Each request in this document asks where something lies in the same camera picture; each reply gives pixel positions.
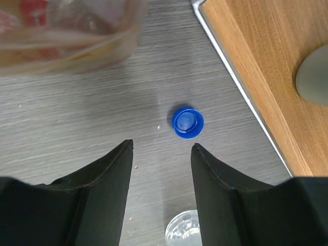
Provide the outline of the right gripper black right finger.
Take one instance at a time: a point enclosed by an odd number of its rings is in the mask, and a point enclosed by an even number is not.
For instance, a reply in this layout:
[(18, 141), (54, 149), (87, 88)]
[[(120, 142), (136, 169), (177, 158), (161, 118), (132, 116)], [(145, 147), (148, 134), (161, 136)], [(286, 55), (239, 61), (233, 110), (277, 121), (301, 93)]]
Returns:
[(294, 177), (273, 186), (198, 143), (191, 168), (203, 245), (327, 245), (327, 178)]

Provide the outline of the amber tea bottle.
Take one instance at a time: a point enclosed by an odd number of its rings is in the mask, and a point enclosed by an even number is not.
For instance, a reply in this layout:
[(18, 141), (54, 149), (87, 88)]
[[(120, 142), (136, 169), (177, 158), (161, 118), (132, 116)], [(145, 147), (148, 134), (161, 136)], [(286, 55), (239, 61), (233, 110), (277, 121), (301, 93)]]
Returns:
[(76, 74), (129, 58), (146, 1), (1, 1), (1, 76)]

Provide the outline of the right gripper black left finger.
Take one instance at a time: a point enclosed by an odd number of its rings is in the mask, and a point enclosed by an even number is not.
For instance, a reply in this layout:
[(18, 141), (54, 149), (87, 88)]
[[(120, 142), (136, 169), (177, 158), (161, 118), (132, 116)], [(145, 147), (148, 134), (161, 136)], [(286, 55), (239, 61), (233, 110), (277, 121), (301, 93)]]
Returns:
[(133, 141), (50, 184), (1, 178), (1, 245), (119, 245)]

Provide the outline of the dark blue bottle cap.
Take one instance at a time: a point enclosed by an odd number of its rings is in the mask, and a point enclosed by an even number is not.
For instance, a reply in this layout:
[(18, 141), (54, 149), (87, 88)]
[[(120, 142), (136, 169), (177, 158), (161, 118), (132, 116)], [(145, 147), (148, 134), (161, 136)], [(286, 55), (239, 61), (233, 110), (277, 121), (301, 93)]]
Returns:
[(196, 138), (204, 129), (204, 117), (192, 107), (179, 108), (172, 116), (172, 128), (182, 139)]

